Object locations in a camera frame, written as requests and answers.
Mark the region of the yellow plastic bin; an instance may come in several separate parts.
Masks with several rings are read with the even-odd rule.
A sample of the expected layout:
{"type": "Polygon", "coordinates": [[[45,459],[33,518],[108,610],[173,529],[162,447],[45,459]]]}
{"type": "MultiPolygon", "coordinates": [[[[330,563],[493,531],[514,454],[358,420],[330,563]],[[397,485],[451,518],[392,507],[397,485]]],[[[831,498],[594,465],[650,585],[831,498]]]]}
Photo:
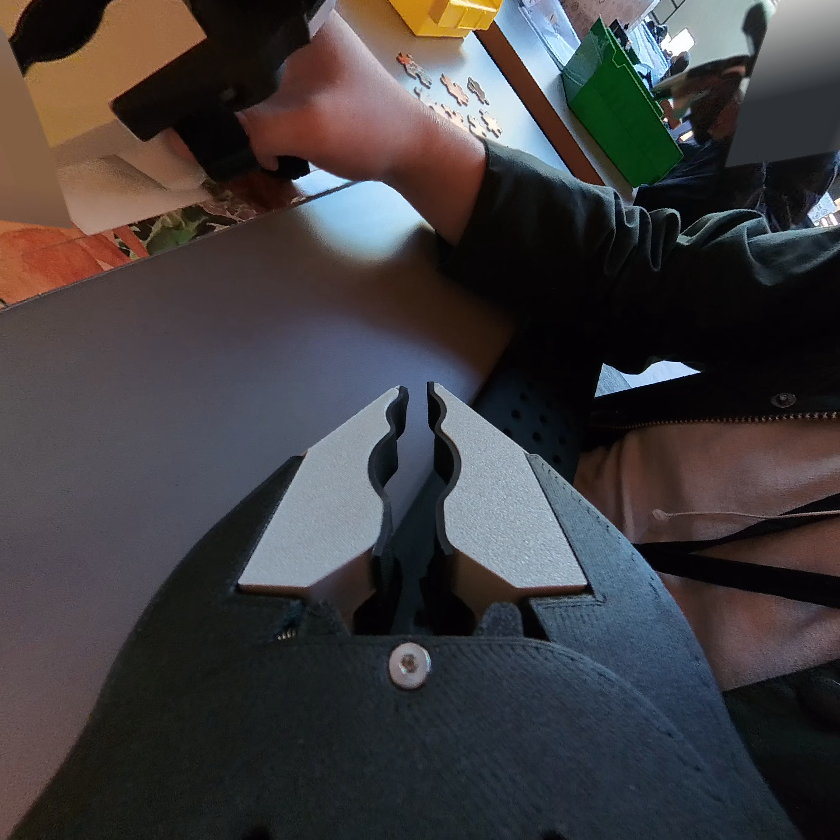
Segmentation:
{"type": "Polygon", "coordinates": [[[502,1],[390,1],[417,37],[463,38],[486,30],[502,1]]]}

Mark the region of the person's right hand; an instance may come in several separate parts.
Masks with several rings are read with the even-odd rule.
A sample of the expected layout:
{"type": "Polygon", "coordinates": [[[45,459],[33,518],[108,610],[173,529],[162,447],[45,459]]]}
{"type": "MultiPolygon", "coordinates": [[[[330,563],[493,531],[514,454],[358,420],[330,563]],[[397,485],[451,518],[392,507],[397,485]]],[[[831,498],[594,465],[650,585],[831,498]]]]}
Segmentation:
{"type": "Polygon", "coordinates": [[[277,92],[238,114],[258,162],[297,156],[400,193],[450,245],[466,230],[487,151],[414,99],[332,11],[292,54],[277,92]]]}

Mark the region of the cluster of loose puzzle pieces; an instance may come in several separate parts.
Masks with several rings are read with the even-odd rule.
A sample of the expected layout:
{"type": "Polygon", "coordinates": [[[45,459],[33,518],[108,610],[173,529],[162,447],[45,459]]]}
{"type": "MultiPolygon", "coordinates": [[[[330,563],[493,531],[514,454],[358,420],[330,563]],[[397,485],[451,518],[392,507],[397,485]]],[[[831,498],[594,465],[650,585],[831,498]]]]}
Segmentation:
{"type": "Polygon", "coordinates": [[[501,137],[502,126],[490,112],[489,99],[476,79],[468,77],[462,86],[445,73],[436,77],[404,51],[398,52],[395,60],[413,81],[414,97],[426,108],[477,138],[501,137]]]}

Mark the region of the puzzle frame tray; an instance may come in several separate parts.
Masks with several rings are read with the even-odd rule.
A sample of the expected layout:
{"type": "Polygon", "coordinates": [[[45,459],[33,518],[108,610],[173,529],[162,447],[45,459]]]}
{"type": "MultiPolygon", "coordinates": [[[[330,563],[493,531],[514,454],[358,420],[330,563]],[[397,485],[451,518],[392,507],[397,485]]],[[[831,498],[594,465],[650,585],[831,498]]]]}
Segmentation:
{"type": "Polygon", "coordinates": [[[232,192],[211,183],[210,197],[199,204],[91,235],[77,229],[2,222],[1,307],[303,204],[348,184],[319,169],[296,181],[256,176],[232,192]]]}

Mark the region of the white drawstring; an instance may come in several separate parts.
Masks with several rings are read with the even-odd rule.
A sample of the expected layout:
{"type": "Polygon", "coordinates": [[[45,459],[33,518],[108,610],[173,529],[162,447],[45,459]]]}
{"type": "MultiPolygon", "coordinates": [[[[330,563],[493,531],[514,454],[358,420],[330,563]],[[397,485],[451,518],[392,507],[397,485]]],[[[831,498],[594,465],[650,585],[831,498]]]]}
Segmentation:
{"type": "Polygon", "coordinates": [[[745,513],[745,512],[738,512],[738,511],[679,511],[679,512],[670,512],[670,511],[663,511],[661,509],[654,509],[651,512],[650,518],[656,522],[666,522],[667,520],[672,520],[676,518],[684,518],[684,517],[725,517],[725,518],[743,518],[743,519],[750,519],[755,521],[768,521],[768,520],[787,520],[787,519],[796,519],[796,518],[816,518],[821,516],[837,516],[839,515],[840,510],[815,510],[815,511],[799,511],[799,512],[788,512],[782,514],[752,514],[752,513],[745,513]]]}

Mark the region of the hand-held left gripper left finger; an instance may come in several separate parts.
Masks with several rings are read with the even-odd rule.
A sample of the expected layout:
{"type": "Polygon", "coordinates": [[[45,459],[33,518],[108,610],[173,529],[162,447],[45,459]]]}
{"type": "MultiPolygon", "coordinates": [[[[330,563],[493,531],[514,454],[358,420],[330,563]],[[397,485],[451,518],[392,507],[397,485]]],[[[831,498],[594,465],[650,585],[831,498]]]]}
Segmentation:
{"type": "Polygon", "coordinates": [[[397,468],[407,389],[396,386],[311,446],[238,579],[246,592],[330,602],[347,624],[376,589],[392,535],[385,483],[397,468]]]}

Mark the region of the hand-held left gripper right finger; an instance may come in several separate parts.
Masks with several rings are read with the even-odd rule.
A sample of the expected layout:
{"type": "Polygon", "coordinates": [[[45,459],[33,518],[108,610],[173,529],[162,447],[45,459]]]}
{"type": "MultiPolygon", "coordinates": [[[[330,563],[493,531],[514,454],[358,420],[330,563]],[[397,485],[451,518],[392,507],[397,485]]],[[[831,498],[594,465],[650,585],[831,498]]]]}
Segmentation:
{"type": "Polygon", "coordinates": [[[427,384],[427,399],[445,482],[436,523],[451,592],[471,611],[585,592],[529,454],[440,384],[427,384]]]}

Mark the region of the person's pink clothing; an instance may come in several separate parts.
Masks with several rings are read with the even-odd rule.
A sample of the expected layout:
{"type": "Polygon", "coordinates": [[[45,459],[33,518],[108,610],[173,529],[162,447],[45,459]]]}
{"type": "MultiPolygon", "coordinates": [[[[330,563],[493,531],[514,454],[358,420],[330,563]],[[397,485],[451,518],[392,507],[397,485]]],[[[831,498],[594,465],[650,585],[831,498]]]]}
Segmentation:
{"type": "MultiPolygon", "coordinates": [[[[631,543],[711,541],[759,521],[663,511],[778,515],[839,490],[838,420],[642,427],[580,457],[574,488],[631,543]]],[[[838,575],[838,518],[771,520],[797,527],[700,554],[838,575]]],[[[838,610],[709,583],[661,577],[722,689],[823,665],[839,656],[838,610]]]]}

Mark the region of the person's right forearm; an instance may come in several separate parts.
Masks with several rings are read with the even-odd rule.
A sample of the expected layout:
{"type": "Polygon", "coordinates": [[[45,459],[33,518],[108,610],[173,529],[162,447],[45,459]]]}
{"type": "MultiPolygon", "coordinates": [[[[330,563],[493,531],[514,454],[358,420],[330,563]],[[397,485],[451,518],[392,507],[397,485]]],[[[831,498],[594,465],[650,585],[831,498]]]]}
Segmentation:
{"type": "Polygon", "coordinates": [[[672,210],[493,143],[442,271],[520,317],[558,319],[624,373],[838,368],[838,229],[773,233],[738,210],[681,232],[672,210]]]}

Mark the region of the grey desk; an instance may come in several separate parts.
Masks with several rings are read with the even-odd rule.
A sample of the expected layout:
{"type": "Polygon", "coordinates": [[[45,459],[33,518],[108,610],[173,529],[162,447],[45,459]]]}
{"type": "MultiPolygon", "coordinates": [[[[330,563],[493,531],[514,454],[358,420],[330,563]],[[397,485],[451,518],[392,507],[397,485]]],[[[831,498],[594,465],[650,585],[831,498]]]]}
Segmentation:
{"type": "Polygon", "coordinates": [[[2,838],[207,530],[404,385],[399,522],[432,469],[427,381],[467,402],[511,339],[438,273],[393,190],[317,170],[297,187],[288,208],[2,311],[2,838]]]}

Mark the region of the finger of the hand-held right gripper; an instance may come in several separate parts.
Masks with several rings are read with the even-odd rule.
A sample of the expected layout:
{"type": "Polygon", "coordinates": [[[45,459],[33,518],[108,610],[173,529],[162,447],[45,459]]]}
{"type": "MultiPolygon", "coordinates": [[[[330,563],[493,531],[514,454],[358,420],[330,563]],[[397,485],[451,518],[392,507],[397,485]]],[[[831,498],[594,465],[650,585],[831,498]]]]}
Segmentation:
{"type": "Polygon", "coordinates": [[[205,39],[180,1],[117,1],[77,53],[34,65],[28,92],[52,150],[141,147],[110,102],[205,39]]]}

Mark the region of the green plastic bin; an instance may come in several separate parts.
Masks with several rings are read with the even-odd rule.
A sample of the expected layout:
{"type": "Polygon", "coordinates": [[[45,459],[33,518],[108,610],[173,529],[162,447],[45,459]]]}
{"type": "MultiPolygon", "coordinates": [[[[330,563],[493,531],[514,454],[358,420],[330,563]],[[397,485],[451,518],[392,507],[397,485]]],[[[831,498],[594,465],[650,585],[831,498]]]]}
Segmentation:
{"type": "Polygon", "coordinates": [[[570,110],[630,186],[656,183],[681,161],[661,108],[601,18],[561,78],[570,110]]]}

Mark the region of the person's dark clothing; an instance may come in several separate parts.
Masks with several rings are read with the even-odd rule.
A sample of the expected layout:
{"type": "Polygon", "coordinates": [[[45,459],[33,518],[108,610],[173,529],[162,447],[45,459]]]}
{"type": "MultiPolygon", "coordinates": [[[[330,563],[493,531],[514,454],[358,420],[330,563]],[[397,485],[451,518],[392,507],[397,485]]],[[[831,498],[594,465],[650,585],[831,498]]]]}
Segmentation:
{"type": "Polygon", "coordinates": [[[597,433],[683,424],[838,419],[837,367],[796,365],[693,374],[595,399],[597,433]]]}

